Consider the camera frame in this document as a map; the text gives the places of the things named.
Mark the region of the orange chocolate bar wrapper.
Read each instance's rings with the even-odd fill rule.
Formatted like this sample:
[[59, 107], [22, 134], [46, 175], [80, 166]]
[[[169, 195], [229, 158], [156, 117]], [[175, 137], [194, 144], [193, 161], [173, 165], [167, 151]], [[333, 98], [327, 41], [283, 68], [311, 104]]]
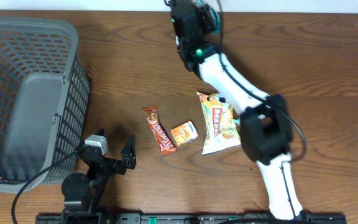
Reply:
[[167, 155], [176, 152], [177, 148], [168, 137], [160, 122], [157, 107], [152, 106], [150, 108], [142, 108], [142, 112], [144, 113], [149, 127], [156, 138], [161, 155]]

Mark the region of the orange tissue pack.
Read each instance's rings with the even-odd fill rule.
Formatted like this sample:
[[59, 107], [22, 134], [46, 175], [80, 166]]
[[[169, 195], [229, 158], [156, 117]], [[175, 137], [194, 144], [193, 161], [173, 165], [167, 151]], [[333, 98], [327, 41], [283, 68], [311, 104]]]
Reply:
[[171, 130], [171, 134], [177, 144], [181, 146], [198, 137], [198, 131], [192, 121], [187, 121]]

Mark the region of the yellow snack chip bag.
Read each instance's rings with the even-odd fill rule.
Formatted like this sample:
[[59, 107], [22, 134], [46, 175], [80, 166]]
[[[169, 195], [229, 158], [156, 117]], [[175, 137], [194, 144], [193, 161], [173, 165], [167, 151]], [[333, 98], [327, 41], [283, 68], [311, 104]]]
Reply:
[[234, 122], [234, 110], [220, 93], [197, 92], [206, 125], [202, 155], [215, 154], [241, 145]]

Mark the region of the blue mouthwash bottle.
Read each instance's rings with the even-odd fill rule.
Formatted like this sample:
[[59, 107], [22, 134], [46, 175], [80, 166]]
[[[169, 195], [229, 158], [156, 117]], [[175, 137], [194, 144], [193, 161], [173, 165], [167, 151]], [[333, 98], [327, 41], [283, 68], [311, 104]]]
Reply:
[[[196, 1], [200, 6], [205, 6], [206, 3], [203, 0], [197, 0]], [[214, 24], [216, 26], [216, 29], [213, 31], [213, 34], [218, 34], [220, 32], [221, 29], [221, 23], [220, 23], [220, 18], [219, 18], [219, 14], [212, 8], [209, 8], [209, 11], [213, 17], [213, 21]]]

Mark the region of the teal wet wipes pack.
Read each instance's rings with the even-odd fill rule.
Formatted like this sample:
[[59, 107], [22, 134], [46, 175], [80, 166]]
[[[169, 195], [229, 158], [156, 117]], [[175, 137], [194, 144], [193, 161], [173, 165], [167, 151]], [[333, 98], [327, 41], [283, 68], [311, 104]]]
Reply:
[[233, 122], [234, 122], [237, 126], [240, 126], [240, 125], [241, 125], [240, 116], [235, 116], [235, 117], [233, 118]]

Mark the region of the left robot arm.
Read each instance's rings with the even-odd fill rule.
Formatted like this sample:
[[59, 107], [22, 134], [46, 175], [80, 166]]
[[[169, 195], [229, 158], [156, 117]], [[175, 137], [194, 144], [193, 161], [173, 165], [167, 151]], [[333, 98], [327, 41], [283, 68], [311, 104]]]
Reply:
[[121, 160], [106, 157], [108, 150], [103, 130], [90, 135], [75, 149], [78, 158], [88, 165], [88, 171], [85, 174], [72, 173], [62, 183], [65, 198], [63, 223], [116, 222], [114, 215], [99, 204], [111, 177], [124, 175], [126, 170], [135, 169], [135, 135], [131, 135], [122, 148]]

